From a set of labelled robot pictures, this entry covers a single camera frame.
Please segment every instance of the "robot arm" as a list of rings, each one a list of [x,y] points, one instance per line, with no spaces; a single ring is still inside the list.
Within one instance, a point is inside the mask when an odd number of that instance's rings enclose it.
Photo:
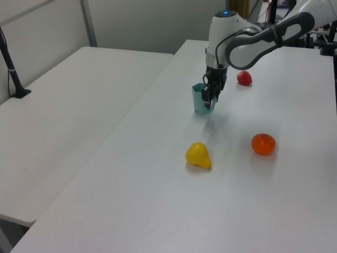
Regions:
[[[263,55],[300,38],[309,31],[337,20],[336,0],[298,0],[281,22],[261,31],[234,11],[217,13],[211,23],[206,49],[207,85],[202,90],[205,106],[219,98],[227,68],[251,68]]]

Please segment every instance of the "floor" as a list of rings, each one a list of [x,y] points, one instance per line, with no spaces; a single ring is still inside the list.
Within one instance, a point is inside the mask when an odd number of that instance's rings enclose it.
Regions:
[[[28,229],[28,227],[0,219],[0,253],[9,253]]]

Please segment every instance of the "black cable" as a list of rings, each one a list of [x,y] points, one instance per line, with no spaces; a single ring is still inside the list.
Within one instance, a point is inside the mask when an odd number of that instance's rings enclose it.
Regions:
[[[7,40],[6,40],[5,34],[2,31],[1,27],[0,27],[0,33],[1,33],[2,38],[4,38],[4,41],[5,41],[5,44],[6,44],[6,47],[7,47]]]
[[[0,27],[0,34],[1,34],[2,38],[4,39],[4,42],[6,44],[6,48],[8,49],[8,47],[7,47],[7,40],[6,40],[5,34],[2,31],[1,27]],[[11,98],[12,95],[11,95],[11,92],[9,91],[9,70],[7,70],[7,89],[8,89],[8,95]]]
[[[267,9],[265,9],[264,13],[268,10],[269,7],[270,7],[270,4],[268,5]]]

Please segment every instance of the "white wall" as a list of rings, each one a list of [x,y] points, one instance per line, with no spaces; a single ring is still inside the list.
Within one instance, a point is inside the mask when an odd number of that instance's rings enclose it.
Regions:
[[[55,0],[2,26],[2,30],[23,86],[79,48],[89,46],[79,0]],[[7,67],[0,55],[0,104],[7,99]]]
[[[99,47],[175,53],[186,39],[208,40],[226,0],[87,0]]]

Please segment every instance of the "black mount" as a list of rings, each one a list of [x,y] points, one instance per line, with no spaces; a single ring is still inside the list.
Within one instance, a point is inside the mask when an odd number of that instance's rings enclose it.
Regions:
[[[5,35],[3,34],[1,28],[0,28],[0,50],[1,53],[5,59],[8,71],[12,77],[13,83],[15,85],[16,88],[16,92],[14,95],[12,95],[12,97],[17,98],[17,99],[21,99],[24,96],[26,96],[27,94],[31,93],[30,90],[26,90],[22,87],[20,79],[16,73],[16,70],[14,68],[14,64],[12,62],[11,56],[9,55],[8,52],[8,48],[7,48],[7,43],[6,43],[6,39],[5,39]]]
[[[334,38],[337,30],[337,21],[334,21],[330,25],[330,32],[328,40],[325,44],[322,45],[321,55],[327,56],[335,56],[335,50],[337,48],[337,44],[334,43]]]

